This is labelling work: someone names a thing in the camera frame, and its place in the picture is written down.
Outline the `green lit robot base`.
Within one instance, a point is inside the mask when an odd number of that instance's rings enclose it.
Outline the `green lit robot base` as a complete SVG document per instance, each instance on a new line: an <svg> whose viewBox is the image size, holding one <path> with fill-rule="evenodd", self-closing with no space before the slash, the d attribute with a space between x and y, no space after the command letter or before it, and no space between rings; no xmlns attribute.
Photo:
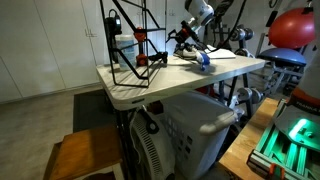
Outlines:
<svg viewBox="0 0 320 180"><path fill-rule="evenodd" d="M268 180L320 180L320 118L282 99L247 165Z"/></svg>

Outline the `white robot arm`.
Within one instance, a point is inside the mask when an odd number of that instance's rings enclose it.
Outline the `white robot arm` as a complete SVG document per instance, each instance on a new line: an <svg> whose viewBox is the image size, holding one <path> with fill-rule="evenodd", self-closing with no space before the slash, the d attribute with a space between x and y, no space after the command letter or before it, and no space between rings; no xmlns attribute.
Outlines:
<svg viewBox="0 0 320 180"><path fill-rule="evenodd" d="M167 41L174 39L178 44L184 43L189 37L199 42L197 35L201 27L213 20L221 18L233 4L234 0L222 0L216 8L207 4L205 0L185 0L185 10L191 15L189 21L181 22L181 30L172 30Z"/></svg>

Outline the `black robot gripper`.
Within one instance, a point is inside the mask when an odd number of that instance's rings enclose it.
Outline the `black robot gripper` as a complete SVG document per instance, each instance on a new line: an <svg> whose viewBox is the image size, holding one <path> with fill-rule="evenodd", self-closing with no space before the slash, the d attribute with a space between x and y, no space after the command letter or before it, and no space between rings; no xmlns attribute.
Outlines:
<svg viewBox="0 0 320 180"><path fill-rule="evenodd" d="M184 43L189 37L191 37L196 42L199 41L197 34L191 29L186 21L182 21L181 25L182 28L178 33L175 29L168 33L166 42L170 41L171 39L176 39L178 43Z"/></svg>

